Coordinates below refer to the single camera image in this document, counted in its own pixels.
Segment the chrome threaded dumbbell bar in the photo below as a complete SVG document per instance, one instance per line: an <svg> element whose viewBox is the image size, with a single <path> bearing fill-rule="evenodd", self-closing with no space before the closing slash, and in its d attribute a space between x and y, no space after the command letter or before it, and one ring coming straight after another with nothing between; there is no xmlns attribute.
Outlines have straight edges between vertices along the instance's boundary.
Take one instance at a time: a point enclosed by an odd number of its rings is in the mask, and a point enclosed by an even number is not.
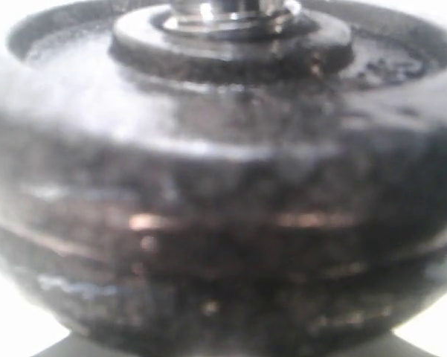
<svg viewBox="0 0 447 357"><path fill-rule="evenodd" d="M163 27L197 36L279 33L301 11L299 1L171 1Z"/></svg>

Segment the black weight plate right end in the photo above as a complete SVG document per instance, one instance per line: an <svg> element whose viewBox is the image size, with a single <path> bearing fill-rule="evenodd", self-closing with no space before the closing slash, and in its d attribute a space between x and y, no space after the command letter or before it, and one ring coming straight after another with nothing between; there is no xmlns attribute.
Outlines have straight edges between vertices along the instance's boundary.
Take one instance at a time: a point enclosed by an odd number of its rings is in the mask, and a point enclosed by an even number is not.
<svg viewBox="0 0 447 357"><path fill-rule="evenodd" d="M0 1L0 272L138 356L318 356L447 292L447 22Z"/></svg>

